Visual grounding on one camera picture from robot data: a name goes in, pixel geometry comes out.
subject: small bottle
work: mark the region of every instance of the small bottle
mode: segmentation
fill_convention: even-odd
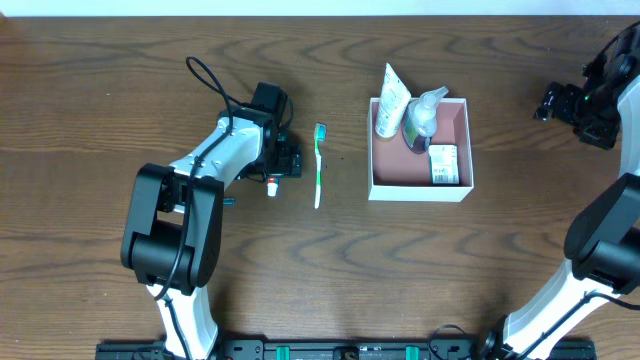
[[[420,99],[409,104],[402,126],[402,135],[409,149],[416,154],[422,154],[429,149],[431,137],[438,130],[436,121],[436,109],[440,100],[447,95],[449,89],[446,86],[440,89],[426,92]]]

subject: small white box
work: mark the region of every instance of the small white box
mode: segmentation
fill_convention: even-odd
[[[379,98],[371,99],[367,119],[369,200],[462,201],[474,186],[467,101],[442,99],[436,114],[438,131],[431,139],[434,145],[458,147],[460,185],[456,186],[432,185],[428,153],[411,152],[402,136],[402,126],[390,141],[374,135],[379,102]]]

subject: cardboard box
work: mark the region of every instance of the cardboard box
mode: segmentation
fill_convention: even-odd
[[[456,186],[431,184],[429,154],[414,154],[404,141],[402,127],[390,141],[381,141],[374,135],[379,101],[371,99],[367,119],[369,200],[462,201],[474,186],[467,101],[442,99],[436,113],[438,131],[431,139],[434,145],[458,147],[460,185]]]

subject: toothbrush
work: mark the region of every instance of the toothbrush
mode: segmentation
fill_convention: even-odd
[[[313,133],[316,151],[316,209],[320,207],[320,192],[322,191],[322,155],[318,143],[323,142],[327,137],[327,125],[316,123],[316,130]]]

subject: wooden surface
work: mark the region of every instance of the wooden surface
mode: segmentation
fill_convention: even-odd
[[[87,359],[105,340],[163,334],[120,264],[136,171],[208,136],[223,108],[184,65],[214,66],[249,100],[295,100],[303,177],[275,199],[234,183],[209,283],[226,329],[283,338],[469,332],[523,306],[558,268],[566,229],[617,174],[619,150],[532,114],[552,81],[633,19],[130,18],[0,24],[0,358]],[[367,202],[366,115],[385,62],[413,94],[469,104],[476,188],[460,204]],[[313,129],[327,124],[313,209]],[[640,302],[639,296],[630,301]],[[573,334],[602,359],[638,358],[640,316],[605,306]]]

